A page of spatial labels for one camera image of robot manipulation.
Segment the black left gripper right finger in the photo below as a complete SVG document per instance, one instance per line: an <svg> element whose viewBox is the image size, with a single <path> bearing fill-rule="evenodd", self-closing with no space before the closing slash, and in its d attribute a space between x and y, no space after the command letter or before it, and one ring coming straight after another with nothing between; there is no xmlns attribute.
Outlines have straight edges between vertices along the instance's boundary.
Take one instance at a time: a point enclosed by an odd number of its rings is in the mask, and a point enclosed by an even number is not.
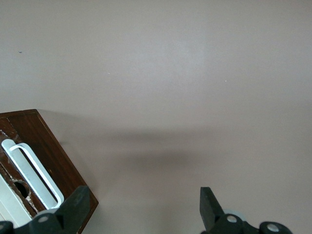
<svg viewBox="0 0 312 234"><path fill-rule="evenodd" d="M200 215L204 234L290 234L283 224L262 222L258 228L232 213L225 213L209 187L200 188Z"/></svg>

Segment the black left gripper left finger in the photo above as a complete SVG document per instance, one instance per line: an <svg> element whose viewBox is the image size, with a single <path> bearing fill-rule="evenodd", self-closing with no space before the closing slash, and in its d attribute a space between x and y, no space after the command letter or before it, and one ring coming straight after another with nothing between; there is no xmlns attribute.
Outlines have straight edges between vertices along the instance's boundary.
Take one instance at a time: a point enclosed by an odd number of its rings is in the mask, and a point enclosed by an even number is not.
<svg viewBox="0 0 312 234"><path fill-rule="evenodd" d="M14 228L10 221L0 223L2 234L76 234L90 211L90 189L79 186L54 213L44 213Z"/></svg>

